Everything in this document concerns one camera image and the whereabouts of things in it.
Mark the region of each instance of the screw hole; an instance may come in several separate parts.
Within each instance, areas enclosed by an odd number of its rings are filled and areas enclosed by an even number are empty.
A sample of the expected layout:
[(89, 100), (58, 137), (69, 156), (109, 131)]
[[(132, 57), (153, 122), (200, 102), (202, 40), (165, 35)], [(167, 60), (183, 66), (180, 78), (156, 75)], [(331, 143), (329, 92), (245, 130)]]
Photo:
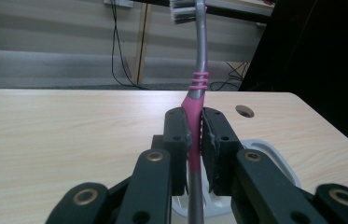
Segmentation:
[(141, 211), (135, 213), (132, 217), (132, 223), (135, 224), (145, 224), (150, 220), (150, 215), (147, 212)]
[(98, 196), (96, 189), (83, 189), (74, 196), (74, 204), (86, 205), (92, 203)]
[(149, 154), (147, 154), (146, 158), (149, 160), (149, 161), (160, 161), (162, 160), (162, 158), (164, 158), (164, 155), (162, 155), (162, 153), (160, 152), (150, 152)]
[(344, 189), (331, 189), (328, 194), (336, 202), (348, 206), (348, 191)]
[(261, 161), (261, 156), (256, 152), (246, 152), (245, 157), (249, 161)]
[(301, 212), (292, 212), (290, 214), (290, 217), (292, 218), (293, 221), (299, 224), (308, 224), (310, 223), (310, 219), (302, 214)]

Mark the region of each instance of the white wall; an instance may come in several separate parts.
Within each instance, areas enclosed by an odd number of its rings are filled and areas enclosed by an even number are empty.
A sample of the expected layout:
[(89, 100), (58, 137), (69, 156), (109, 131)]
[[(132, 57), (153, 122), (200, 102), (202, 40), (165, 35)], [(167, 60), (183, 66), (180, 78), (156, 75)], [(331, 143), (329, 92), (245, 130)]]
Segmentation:
[[(135, 2), (132, 8), (118, 7), (119, 37), (133, 76), (137, 71), (133, 68), (140, 61), (136, 59), (139, 59), (138, 38), (145, 16), (142, 5)], [(195, 60), (195, 23), (175, 25), (169, 8), (150, 8), (146, 14), (145, 57)], [(250, 62), (263, 32), (254, 22), (213, 15), (207, 15), (207, 29), (209, 60), (220, 62)], [(0, 0), (0, 50), (101, 55), (109, 61), (113, 30), (112, 8), (106, 7), (103, 0)], [(150, 65), (147, 71), (153, 71)], [(111, 76), (110, 73), (110, 69), (101, 70), (103, 78)]]

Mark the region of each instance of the cable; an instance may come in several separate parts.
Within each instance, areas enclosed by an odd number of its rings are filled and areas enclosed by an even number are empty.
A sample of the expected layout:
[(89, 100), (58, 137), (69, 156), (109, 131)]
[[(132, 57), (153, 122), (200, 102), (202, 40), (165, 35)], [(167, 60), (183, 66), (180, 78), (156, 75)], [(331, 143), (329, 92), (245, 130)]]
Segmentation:
[[(122, 56), (122, 52), (121, 52), (121, 45), (120, 45), (120, 38), (118, 37), (118, 15), (117, 15), (117, 9), (116, 9), (116, 0), (110, 0), (110, 4), (112, 5), (112, 12), (113, 12), (113, 20), (115, 22), (115, 28), (113, 30), (113, 47), (112, 47), (112, 76), (113, 78), (116, 80), (116, 82), (118, 84), (120, 84), (121, 86), (125, 86), (125, 87), (136, 87), (139, 90), (148, 90), (148, 88), (145, 87), (141, 87), (138, 86), (136, 84), (134, 84), (130, 77), (127, 74), (127, 71), (125, 69), (125, 65), (124, 65), (124, 60), (123, 60), (123, 56)], [(124, 74), (126, 76), (126, 78), (130, 81), (131, 85), (129, 84), (124, 84), (122, 82), (120, 82), (116, 76), (115, 76), (115, 72), (114, 72), (114, 54), (115, 54), (115, 46), (116, 46), (116, 38), (118, 40), (118, 52), (120, 54), (120, 59), (121, 59), (121, 67), (123, 68)]]
[[(231, 85), (231, 86), (234, 86), (236, 88), (240, 88), (240, 86), (237, 86), (234, 83), (229, 82), (230, 80), (238, 80), (238, 79), (237, 78), (228, 78), (226, 81), (211, 82), (211, 84), (209, 85), (209, 88), (211, 89), (211, 91), (220, 91), (226, 85)], [(221, 84), (220, 87), (214, 90), (213, 86), (215, 84), (219, 84), (219, 83)]]
[[(234, 86), (236, 88), (240, 88), (240, 86), (238, 86), (237, 84), (232, 83), (232, 80), (235, 80), (237, 82), (243, 82), (244, 78), (243, 78), (243, 74), (244, 74), (244, 69), (247, 66), (247, 63), (241, 63), (237, 68), (232, 67), (229, 63), (227, 63), (227, 65), (232, 69), (232, 71), (230, 71), (228, 73), (229, 77), (226, 79), (226, 81), (215, 81), (215, 82), (211, 82), (209, 85), (209, 89), (211, 91), (220, 91), (224, 86), (226, 85), (231, 85)], [(240, 69), (241, 67), (243, 68), (242, 73), (240, 74), (237, 70)], [(220, 87), (218, 87), (217, 89), (214, 89), (214, 86), (217, 84), (221, 84)]]

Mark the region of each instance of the light wood grain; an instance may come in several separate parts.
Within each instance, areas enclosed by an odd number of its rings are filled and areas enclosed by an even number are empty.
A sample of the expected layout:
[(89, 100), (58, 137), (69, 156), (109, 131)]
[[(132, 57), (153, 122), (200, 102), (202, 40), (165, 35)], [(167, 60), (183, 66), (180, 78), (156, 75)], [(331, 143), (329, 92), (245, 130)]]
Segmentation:
[[(348, 139), (291, 93), (207, 92), (240, 139), (274, 145), (314, 193), (348, 186)], [(43, 223), (70, 188), (112, 187), (162, 134), (164, 114), (184, 91), (0, 90), (0, 223)], [(251, 119), (236, 105), (253, 109)]]

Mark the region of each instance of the toothbrush bristles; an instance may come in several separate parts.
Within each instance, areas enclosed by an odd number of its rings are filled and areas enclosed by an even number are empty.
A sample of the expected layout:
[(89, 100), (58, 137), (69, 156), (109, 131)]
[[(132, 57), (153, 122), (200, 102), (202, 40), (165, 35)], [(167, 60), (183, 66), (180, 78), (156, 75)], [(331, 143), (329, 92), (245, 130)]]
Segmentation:
[(170, 0), (170, 9), (175, 24), (196, 20), (194, 0)]

